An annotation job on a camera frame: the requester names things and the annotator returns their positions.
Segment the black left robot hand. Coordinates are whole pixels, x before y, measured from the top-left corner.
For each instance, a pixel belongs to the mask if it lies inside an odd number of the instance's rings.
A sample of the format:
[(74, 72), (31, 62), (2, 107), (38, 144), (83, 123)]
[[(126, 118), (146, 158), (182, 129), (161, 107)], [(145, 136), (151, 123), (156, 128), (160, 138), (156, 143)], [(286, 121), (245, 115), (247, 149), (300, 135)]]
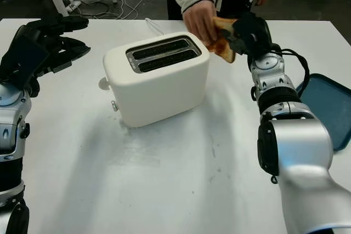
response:
[(51, 16), (20, 26), (1, 59), (1, 82), (23, 90), (33, 78), (57, 73), (90, 51), (84, 42), (64, 37), (87, 28), (79, 16)]

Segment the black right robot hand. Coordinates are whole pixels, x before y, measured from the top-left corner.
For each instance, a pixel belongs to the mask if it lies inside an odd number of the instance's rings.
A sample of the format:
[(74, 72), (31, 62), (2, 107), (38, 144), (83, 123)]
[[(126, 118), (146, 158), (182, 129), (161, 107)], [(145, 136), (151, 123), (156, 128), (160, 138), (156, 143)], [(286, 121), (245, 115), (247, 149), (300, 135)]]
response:
[(268, 24), (254, 13), (242, 13), (228, 29), (220, 33), (234, 52), (260, 58), (271, 49), (271, 35)]

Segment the person's right hand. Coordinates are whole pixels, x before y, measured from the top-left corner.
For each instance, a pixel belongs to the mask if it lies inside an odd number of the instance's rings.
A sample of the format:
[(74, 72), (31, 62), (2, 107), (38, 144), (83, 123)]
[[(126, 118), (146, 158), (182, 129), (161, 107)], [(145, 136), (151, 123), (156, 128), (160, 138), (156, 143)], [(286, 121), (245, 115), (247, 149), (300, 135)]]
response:
[(205, 46), (208, 46), (218, 37), (213, 22), (215, 16), (214, 3), (210, 0), (201, 0), (183, 13), (183, 21), (188, 31), (200, 39)]

